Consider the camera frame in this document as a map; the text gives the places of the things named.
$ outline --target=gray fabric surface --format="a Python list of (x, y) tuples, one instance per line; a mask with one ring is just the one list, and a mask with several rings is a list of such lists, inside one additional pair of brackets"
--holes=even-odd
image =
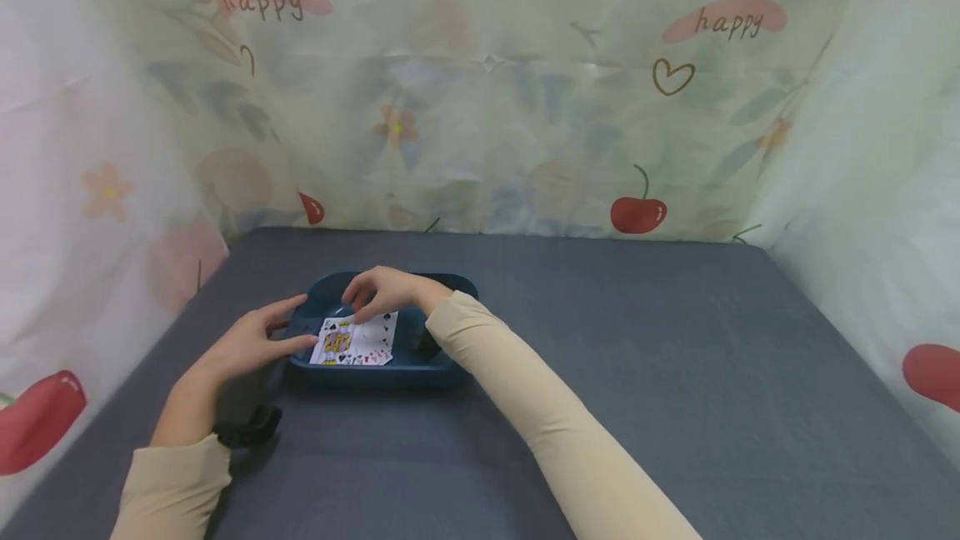
[[(235, 318), (384, 263), (472, 279), (707, 540), (960, 538), (960, 477), (762, 250), (738, 245), (260, 230), (102, 410), (2, 540), (106, 538), (130, 453)], [(238, 454), (214, 538), (572, 538), (481, 391), (336, 393), (283, 365), (223, 412), (284, 409)]]

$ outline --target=playing card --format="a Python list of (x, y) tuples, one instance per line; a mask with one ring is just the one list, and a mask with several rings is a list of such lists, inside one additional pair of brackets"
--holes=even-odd
[(324, 319), (317, 336), (320, 342), (313, 347), (311, 364), (346, 364), (350, 346), (353, 345), (353, 315)]
[(397, 331), (396, 312), (377, 315), (374, 319), (352, 328), (350, 355), (353, 364), (383, 365), (393, 359), (393, 334)]

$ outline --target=hand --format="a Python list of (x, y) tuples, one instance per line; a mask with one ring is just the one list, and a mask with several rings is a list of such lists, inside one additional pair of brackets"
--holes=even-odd
[(248, 312), (211, 346), (191, 367), (215, 383), (250, 373), (262, 366), (288, 357), (317, 343), (316, 336), (270, 339), (270, 333), (287, 324), (286, 313), (306, 300), (306, 294), (273, 302)]
[(434, 308), (450, 294), (453, 292), (440, 282), (379, 266), (358, 274), (341, 300), (353, 307), (353, 321), (366, 323), (379, 314), (409, 305), (416, 305), (430, 317)]

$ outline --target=fabric wall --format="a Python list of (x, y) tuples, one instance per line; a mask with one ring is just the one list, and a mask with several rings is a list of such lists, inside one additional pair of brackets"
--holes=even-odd
[(956, 4), (851, 1), (751, 239), (960, 466)]
[(847, 3), (95, 1), (227, 235), (687, 239), (743, 229)]
[(0, 0), (0, 526), (226, 256), (90, 0)]
[(763, 245), (955, 456), (952, 5), (0, 0), (0, 525), (262, 225)]

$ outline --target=blue plastic tray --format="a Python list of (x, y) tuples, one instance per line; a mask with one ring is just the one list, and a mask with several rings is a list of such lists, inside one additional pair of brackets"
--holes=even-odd
[[(340, 298), (356, 274), (355, 271), (342, 271), (314, 283), (306, 302), (291, 315), (285, 338), (320, 333), (324, 319), (352, 315), (353, 309), (340, 302)], [(418, 275), (479, 298), (473, 282), (463, 276), (452, 273)], [(399, 312), (397, 330), (393, 334), (393, 359), (385, 365), (310, 364), (313, 349), (308, 349), (290, 357), (291, 373), (328, 388), (449, 388), (466, 380), (469, 374), (438, 349), (426, 331), (425, 323), (423, 311), (417, 307), (407, 307)]]

